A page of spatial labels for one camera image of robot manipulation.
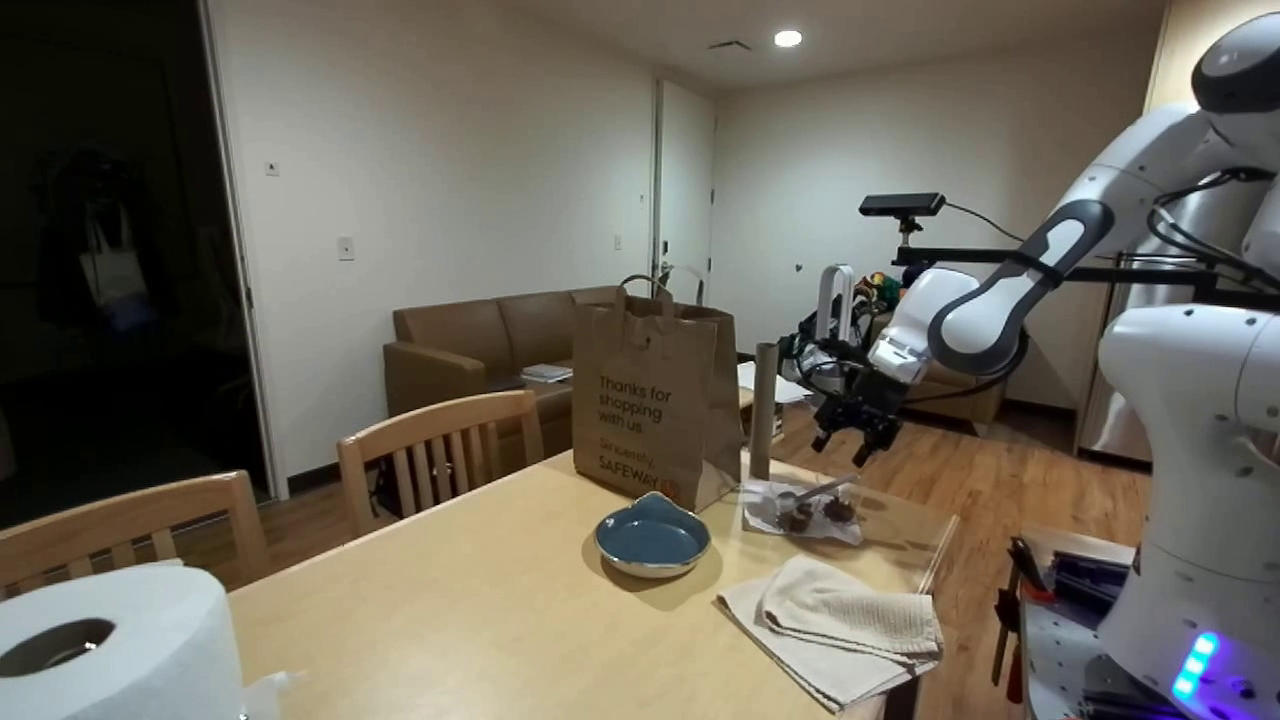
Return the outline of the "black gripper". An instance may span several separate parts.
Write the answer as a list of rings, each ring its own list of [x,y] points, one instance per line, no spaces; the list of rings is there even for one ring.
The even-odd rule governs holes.
[[[809,343],[801,382],[819,396],[814,454],[825,454],[836,433],[855,427],[866,443],[852,463],[866,468],[899,433],[903,387],[880,378],[852,343]]]

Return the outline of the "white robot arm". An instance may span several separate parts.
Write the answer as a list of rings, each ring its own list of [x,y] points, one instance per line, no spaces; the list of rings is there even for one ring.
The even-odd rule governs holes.
[[[891,320],[866,350],[866,378],[816,407],[816,448],[855,427],[855,461],[899,433],[908,387],[932,368],[1005,382],[1024,357],[1024,318],[1088,256],[1128,254],[1161,236],[1161,212],[1217,179],[1277,175],[1280,133],[1280,17],[1265,12],[1227,27],[1194,63],[1194,103],[1151,107],[1134,120],[1062,196],[1015,254],[996,254],[991,274],[929,263],[916,274]]]

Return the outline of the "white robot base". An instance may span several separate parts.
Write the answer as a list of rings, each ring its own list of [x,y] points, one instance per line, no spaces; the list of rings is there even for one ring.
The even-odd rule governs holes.
[[[1151,507],[1101,647],[1198,720],[1280,720],[1280,318],[1120,313],[1101,368],[1151,443]]]

